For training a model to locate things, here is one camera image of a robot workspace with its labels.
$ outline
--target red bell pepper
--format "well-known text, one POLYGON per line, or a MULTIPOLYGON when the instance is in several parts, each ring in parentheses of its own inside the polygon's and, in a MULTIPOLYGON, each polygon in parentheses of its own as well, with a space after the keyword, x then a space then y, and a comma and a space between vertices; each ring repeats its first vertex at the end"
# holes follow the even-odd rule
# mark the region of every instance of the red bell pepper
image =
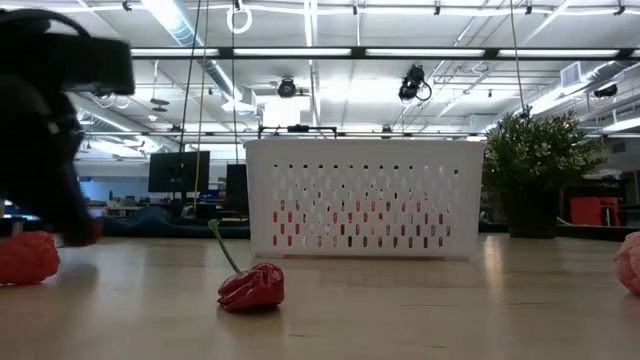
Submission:
POLYGON ((24 232, 0 240, 0 285, 39 283, 55 275, 59 265, 53 237, 46 232, 24 232))
POLYGON ((284 300, 284 274, 276 265, 258 264, 228 278, 218 295, 218 303, 227 311, 276 306, 284 300))

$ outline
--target potted plant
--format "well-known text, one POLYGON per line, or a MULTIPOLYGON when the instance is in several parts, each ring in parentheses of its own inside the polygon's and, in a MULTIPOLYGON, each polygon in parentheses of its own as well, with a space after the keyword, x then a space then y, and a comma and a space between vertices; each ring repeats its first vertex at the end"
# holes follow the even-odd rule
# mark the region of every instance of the potted plant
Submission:
POLYGON ((572 112, 508 113, 487 133, 484 182, 500 195, 512 237, 555 237, 560 191, 605 161, 579 124, 572 112))

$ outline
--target green leaves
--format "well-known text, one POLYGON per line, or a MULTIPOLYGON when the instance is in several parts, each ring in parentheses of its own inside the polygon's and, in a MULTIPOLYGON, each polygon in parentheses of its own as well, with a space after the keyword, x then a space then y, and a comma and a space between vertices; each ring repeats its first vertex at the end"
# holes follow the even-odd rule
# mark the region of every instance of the green leaves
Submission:
POLYGON ((573 112, 523 118, 511 113, 487 133, 484 183, 501 191, 560 189, 605 161, 573 112))

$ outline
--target ceiling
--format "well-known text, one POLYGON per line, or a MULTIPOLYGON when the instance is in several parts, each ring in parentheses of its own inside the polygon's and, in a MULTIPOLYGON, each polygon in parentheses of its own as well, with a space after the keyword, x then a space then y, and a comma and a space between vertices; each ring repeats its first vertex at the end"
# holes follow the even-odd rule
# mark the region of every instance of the ceiling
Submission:
MULTIPOLYGON (((198 1, 175 1, 182 3, 187 9, 187 17, 192 24, 195 23, 198 1)), ((312 46, 356 46, 359 34, 361 46, 513 47, 509 16, 484 16, 488 13, 481 12, 475 15, 483 16, 472 16, 471 13, 480 8, 483 11, 509 9, 508 0, 442 0, 439 3, 443 13, 439 16, 430 14, 436 5, 436 1, 432 0, 359 0, 359 16, 351 12, 353 0, 317 0, 320 15, 317 19, 310 16, 313 26, 307 28, 306 31, 311 32, 308 36, 303 15, 305 1, 245 0, 244 6, 253 8, 253 23, 246 32, 237 35, 227 27, 227 9, 220 8, 230 5, 231 1, 210 1, 214 8, 208 11, 207 46, 304 47, 310 45, 308 38, 312 46), (405 12, 408 9, 411 13, 398 14, 398 9, 405 12), (452 15, 452 9, 465 10, 467 14, 452 15)), ((315 6, 314 0, 308 1, 310 6, 315 6)), ((176 46, 167 30, 136 0, 129 1, 133 7, 131 12, 119 9, 120 0, 20 0, 1 3, 5 6, 46 7, 66 12, 90 33, 121 38, 132 47, 176 46)), ((514 0, 518 8, 528 3, 514 0)), ((623 1, 627 11, 620 16, 611 13, 618 7, 617 0, 533 0, 530 3, 536 12, 531 15, 516 14, 514 17, 518 46, 606 48, 615 44, 615 47, 622 48, 640 44, 637 31, 639 1, 623 1), (579 12, 594 11, 610 13, 576 16, 579 12)), ((199 26, 203 29, 198 31, 201 39, 205 38, 205 15, 207 11, 201 10, 199 26)), ((67 30, 56 27, 55 31, 67 30)), ((298 87, 311 88, 311 68, 307 60, 220 60, 218 64, 238 87, 254 89, 260 104, 277 100, 274 84, 284 76, 293 77, 298 87)), ((438 65, 439 61, 410 59, 316 60, 313 70, 317 73, 314 85, 319 109, 318 124, 337 126, 346 131, 379 130, 383 124, 390 124, 397 131, 482 132, 501 113, 518 109, 520 100, 514 62, 479 64, 445 61, 441 66, 438 65), (420 107, 406 107, 398 99, 401 78, 412 64, 422 65, 427 74, 438 68, 437 73, 428 80, 433 87, 433 97, 420 107)), ((570 62, 565 61, 521 62, 525 98, 557 82, 560 70, 568 65, 570 62)), ((256 129, 258 126, 254 115, 236 114, 234 117, 233 113, 223 110, 225 99, 211 79, 206 74, 203 76, 196 63, 193 64, 189 79, 188 60, 160 61, 155 95, 154 61, 136 60, 134 68, 137 84, 135 95, 129 99, 117 99, 113 105, 110 104, 114 99, 103 102, 107 115, 113 112, 138 123, 142 128, 167 130, 173 125, 181 125, 183 114, 186 113, 187 130, 195 131, 202 105, 205 131, 233 129, 234 120, 239 122, 239 131, 256 129), (187 87, 189 98, 185 112, 187 87), (157 114, 159 119, 153 122, 148 118, 152 114, 151 108, 155 106, 149 101, 152 96, 170 101, 168 111, 157 114)), ((634 79, 633 73, 625 75, 623 80, 626 85, 621 86, 624 93, 634 93, 637 86, 634 79)), ((306 105, 306 110, 310 111, 311 101, 307 101, 308 98, 306 96, 303 101, 303 107, 306 105)), ((557 109, 584 111, 585 100, 586 96, 578 94, 557 109)), ((302 116, 301 122, 311 124, 312 118, 313 115, 302 116)))

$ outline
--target white plastic basket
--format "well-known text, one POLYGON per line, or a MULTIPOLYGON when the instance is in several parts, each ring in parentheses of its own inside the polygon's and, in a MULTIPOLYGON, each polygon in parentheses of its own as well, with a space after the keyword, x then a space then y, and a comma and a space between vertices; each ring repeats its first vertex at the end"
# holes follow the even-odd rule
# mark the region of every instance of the white plastic basket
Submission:
POLYGON ((469 256, 484 145, 463 141, 247 143, 251 247, 262 257, 469 256))

